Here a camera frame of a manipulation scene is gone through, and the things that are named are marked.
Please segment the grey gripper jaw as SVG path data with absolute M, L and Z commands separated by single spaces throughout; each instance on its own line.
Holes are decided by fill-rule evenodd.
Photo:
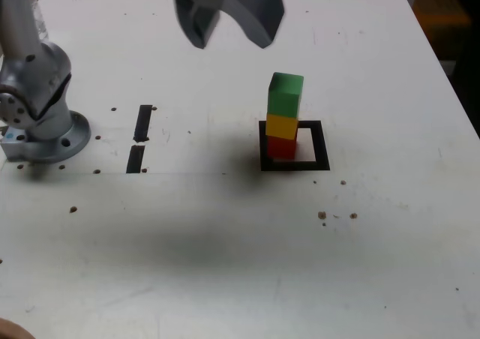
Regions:
M 193 0 L 201 8 L 231 16 L 247 38 L 265 49 L 275 40 L 284 16 L 283 0 Z
M 204 49 L 218 21 L 220 11 L 200 7 L 192 0 L 174 0 L 178 23 L 191 44 Z

